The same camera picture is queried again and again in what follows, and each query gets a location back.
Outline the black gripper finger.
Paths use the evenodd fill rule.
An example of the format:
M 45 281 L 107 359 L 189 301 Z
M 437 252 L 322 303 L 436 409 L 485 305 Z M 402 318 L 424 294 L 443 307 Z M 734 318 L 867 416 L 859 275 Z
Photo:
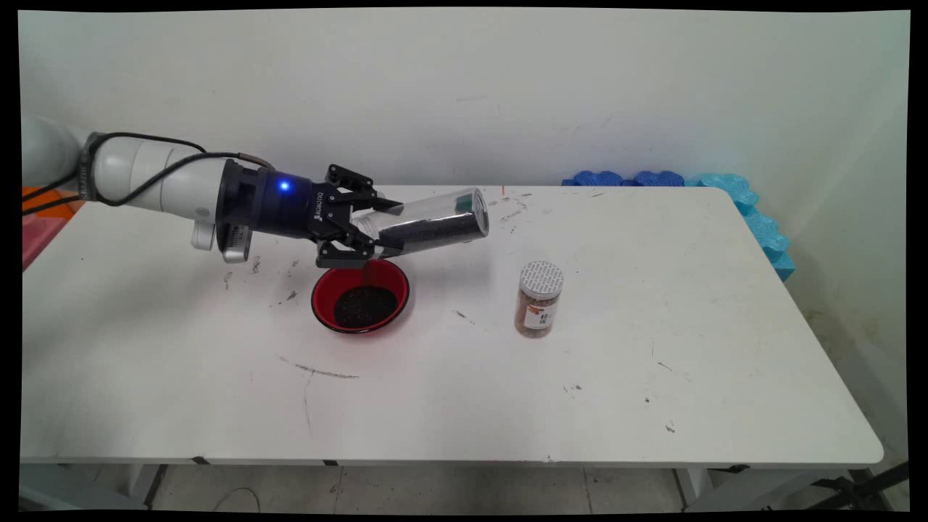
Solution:
M 324 197 L 325 217 L 351 215 L 361 210 L 385 212 L 403 205 L 384 197 L 368 176 L 339 165 L 328 166 L 326 182 L 334 189 Z
M 316 267 L 326 270 L 361 270 L 375 259 L 398 257 L 404 241 L 388 237 L 371 217 L 341 222 L 316 222 Z

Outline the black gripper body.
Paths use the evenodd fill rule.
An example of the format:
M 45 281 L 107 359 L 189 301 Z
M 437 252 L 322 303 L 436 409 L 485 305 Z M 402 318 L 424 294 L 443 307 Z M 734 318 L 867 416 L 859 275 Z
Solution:
M 232 159 L 221 178 L 221 228 L 245 227 L 311 241 L 334 237 L 328 204 L 334 186 L 265 167 L 247 168 Z

